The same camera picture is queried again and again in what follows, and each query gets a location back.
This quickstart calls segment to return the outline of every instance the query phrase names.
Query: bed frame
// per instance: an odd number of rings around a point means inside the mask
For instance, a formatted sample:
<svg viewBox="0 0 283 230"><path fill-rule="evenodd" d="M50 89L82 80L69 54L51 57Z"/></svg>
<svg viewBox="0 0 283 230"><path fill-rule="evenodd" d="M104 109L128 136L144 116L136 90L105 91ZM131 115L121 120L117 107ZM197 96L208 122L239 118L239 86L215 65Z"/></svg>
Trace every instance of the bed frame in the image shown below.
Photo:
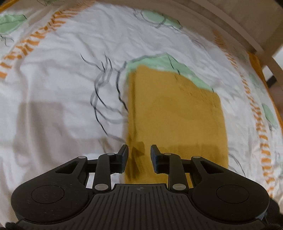
<svg viewBox="0 0 283 230"><path fill-rule="evenodd" d="M233 37L267 65L283 89L283 70L272 55L283 43L282 0L101 0L165 13L186 25L187 14Z"/></svg>

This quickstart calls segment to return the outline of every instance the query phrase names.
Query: orange fabric edge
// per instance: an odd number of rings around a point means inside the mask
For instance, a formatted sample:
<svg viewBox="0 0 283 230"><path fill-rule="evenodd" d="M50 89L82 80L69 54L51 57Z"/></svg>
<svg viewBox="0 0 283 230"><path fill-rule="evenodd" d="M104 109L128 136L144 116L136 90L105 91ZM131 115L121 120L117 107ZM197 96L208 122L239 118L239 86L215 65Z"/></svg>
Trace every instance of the orange fabric edge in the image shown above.
<svg viewBox="0 0 283 230"><path fill-rule="evenodd" d="M3 12L4 10L6 10L7 8L9 8L10 6L12 6L17 1L19 1L19 0L11 0L11 1L7 2L6 4L0 6L0 13Z"/></svg>
<svg viewBox="0 0 283 230"><path fill-rule="evenodd" d="M282 132L282 135L283 135L283 121L282 121L282 119L280 117L280 114L278 112L278 109L276 108L275 103L274 103L274 101L273 101L273 99L272 99L272 97L271 97L271 95L269 93L269 89L268 89L268 86L266 84L266 80L264 78L264 75L263 75L263 72L262 72L262 68L260 66L260 61L259 61L258 57L255 54L252 54L252 53L250 53L248 51L247 51L247 53L248 53L248 55L250 57L250 63L252 65L253 69L255 70L256 74L259 76L259 78L263 82L263 84L264 84L264 86L266 88L266 91L267 91L267 93L268 93L268 95L270 97L270 100L272 101L273 107L274 107L276 115L277 115L277 119L278 119L278 121L280 123L281 132Z"/></svg>

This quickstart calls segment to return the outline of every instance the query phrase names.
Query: ribbed black surface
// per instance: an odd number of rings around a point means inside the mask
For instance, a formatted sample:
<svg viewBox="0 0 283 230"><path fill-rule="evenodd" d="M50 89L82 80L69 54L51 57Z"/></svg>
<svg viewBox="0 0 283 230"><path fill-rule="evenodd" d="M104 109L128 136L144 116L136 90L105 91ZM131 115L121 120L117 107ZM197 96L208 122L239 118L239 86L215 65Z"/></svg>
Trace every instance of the ribbed black surface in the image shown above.
<svg viewBox="0 0 283 230"><path fill-rule="evenodd" d="M18 223L26 230L257 230L259 220L241 225L216 222L199 213L185 194L172 193L164 184L123 185L97 194L76 217L62 223L38 225Z"/></svg>

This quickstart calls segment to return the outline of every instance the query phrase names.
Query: bed sheet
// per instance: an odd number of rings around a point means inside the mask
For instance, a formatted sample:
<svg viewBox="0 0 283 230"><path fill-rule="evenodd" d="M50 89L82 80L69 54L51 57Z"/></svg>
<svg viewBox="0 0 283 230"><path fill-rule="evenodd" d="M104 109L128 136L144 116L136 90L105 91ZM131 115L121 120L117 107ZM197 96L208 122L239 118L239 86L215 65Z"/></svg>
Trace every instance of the bed sheet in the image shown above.
<svg viewBox="0 0 283 230"><path fill-rule="evenodd" d="M187 17L194 30L94 1L20 0L0 13L0 223L16 220L10 196L24 181L77 156L119 150L127 76L140 64L219 95L229 169L283 208L282 132L262 81L240 45ZM119 182L123 175L113 174L112 185Z"/></svg>

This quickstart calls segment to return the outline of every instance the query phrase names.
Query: folded yellow cloth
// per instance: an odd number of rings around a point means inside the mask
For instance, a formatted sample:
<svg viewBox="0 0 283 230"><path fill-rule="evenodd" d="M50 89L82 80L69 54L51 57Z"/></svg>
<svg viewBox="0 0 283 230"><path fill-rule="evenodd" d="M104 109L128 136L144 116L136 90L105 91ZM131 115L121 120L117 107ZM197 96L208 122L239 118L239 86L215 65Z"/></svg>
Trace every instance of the folded yellow cloth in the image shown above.
<svg viewBox="0 0 283 230"><path fill-rule="evenodd" d="M129 76L129 158L125 182L167 183L168 176L155 174L150 146L182 159L202 156L228 167L226 129L220 99L199 89L187 78L139 66Z"/></svg>

